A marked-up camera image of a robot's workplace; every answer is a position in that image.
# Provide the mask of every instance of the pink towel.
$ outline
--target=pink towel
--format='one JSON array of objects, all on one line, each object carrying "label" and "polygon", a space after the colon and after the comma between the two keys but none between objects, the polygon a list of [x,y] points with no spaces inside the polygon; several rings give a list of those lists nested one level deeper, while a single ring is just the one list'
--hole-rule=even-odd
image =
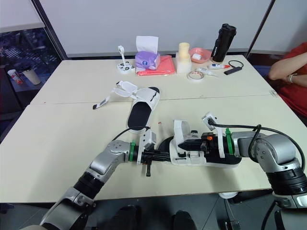
[{"label": "pink towel", "polygon": [[172,60],[172,56],[170,55],[161,56],[160,65],[156,70],[146,69],[144,71],[137,72],[139,76],[165,75],[172,73],[175,73],[175,66]]}]

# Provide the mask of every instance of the floor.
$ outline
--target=floor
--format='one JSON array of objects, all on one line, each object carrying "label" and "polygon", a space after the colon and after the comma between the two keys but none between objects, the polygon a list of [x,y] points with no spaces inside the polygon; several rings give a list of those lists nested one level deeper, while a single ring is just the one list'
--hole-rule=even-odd
[{"label": "floor", "polygon": [[[265,212],[272,201],[272,195],[267,195],[242,204],[230,204],[230,207],[242,230],[259,230]],[[228,219],[227,212],[230,220],[234,220],[228,205],[217,194],[118,199],[98,202],[95,211],[88,219],[86,230],[102,226],[121,207],[129,204],[141,207],[141,230],[169,230],[171,216],[178,210],[189,212],[198,230],[224,229],[220,226],[223,224],[223,220]],[[46,212],[47,209],[44,208],[15,205],[14,208],[8,210],[7,214],[0,214],[0,229],[18,230],[29,225],[39,224]],[[275,229],[272,214],[266,230]]]}]

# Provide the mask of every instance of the black thermos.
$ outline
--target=black thermos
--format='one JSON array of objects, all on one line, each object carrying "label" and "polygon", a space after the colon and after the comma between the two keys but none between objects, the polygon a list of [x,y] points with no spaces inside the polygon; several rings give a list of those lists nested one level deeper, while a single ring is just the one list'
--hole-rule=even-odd
[{"label": "black thermos", "polygon": [[219,30],[219,36],[215,41],[213,51],[211,53],[214,62],[222,62],[230,47],[232,39],[236,35],[236,28],[234,26],[223,24]]}]

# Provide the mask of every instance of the green ring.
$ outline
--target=green ring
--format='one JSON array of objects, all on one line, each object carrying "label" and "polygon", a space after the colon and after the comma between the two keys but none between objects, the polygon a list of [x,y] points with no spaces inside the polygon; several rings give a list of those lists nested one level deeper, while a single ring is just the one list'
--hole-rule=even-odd
[{"label": "green ring", "polygon": [[229,128],[226,129],[226,138],[227,138],[227,145],[228,145],[228,150],[229,150],[229,154],[230,155],[233,155],[234,154],[234,151],[232,149],[232,142],[231,142],[231,132],[229,130]]},{"label": "green ring", "polygon": [[135,146],[135,140],[133,140],[133,141],[131,142],[131,145],[130,145],[130,156],[129,156],[129,161],[133,161],[134,146]]}]

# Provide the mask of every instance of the white table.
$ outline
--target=white table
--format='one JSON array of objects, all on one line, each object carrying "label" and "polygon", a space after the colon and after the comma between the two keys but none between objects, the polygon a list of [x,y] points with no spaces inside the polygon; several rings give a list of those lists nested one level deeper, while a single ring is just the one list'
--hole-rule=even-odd
[{"label": "white table", "polygon": [[[112,102],[92,110],[92,103],[29,105],[0,145],[0,202],[57,201],[107,143],[126,127],[130,106],[131,102]],[[208,132],[201,121],[208,111],[225,124],[262,124],[285,132],[307,152],[307,128],[279,96],[272,95],[161,100],[151,125],[157,143],[174,134],[173,119],[185,119],[191,129]],[[138,136],[126,133],[120,139],[132,141],[138,140]],[[270,187],[265,173],[250,159],[243,159],[235,169],[154,162],[151,172],[148,178],[145,166],[123,163],[96,199]]]},{"label": "white table", "polygon": [[[155,86],[160,89],[160,100],[235,97],[269,95],[272,88],[242,55],[226,56],[229,60],[244,63],[241,71],[226,76],[224,69],[213,70],[219,77],[205,76],[202,83],[191,82],[186,74],[168,76],[137,76],[135,73],[121,74],[116,60],[67,60],[61,62],[31,104],[97,103],[106,98],[115,84],[130,81],[139,87]],[[193,64],[193,69],[206,67],[211,62]],[[129,101],[112,95],[110,101]]]}]

